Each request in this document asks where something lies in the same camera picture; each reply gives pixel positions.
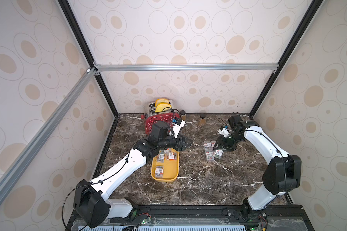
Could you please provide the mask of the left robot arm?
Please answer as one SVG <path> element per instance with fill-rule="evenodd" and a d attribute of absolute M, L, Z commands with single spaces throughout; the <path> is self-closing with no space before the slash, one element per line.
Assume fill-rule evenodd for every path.
<path fill-rule="evenodd" d="M 135 218 L 137 207 L 131 201 L 111 199 L 110 196 L 160 150 L 173 148 L 178 152 L 185 151 L 193 141 L 180 134 L 184 126 L 185 121 L 180 118 L 173 126 L 164 121 L 155 122 L 150 134 L 138 140 L 124 159 L 89 182 L 82 180 L 77 184 L 73 208 L 89 228 L 101 225 L 108 218 Z"/>

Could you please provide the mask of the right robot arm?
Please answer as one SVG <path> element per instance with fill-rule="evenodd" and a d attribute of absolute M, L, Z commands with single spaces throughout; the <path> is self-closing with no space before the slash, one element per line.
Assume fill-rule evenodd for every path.
<path fill-rule="evenodd" d="M 218 131 L 220 136 L 213 145 L 214 155 L 235 151 L 239 142 L 249 141 L 268 165 L 260 188 L 243 202 L 244 214 L 261 211 L 277 196 L 300 186 L 302 161 L 299 156 L 290 155 L 280 148 L 254 120 L 231 115 L 227 121 L 228 125 Z"/>

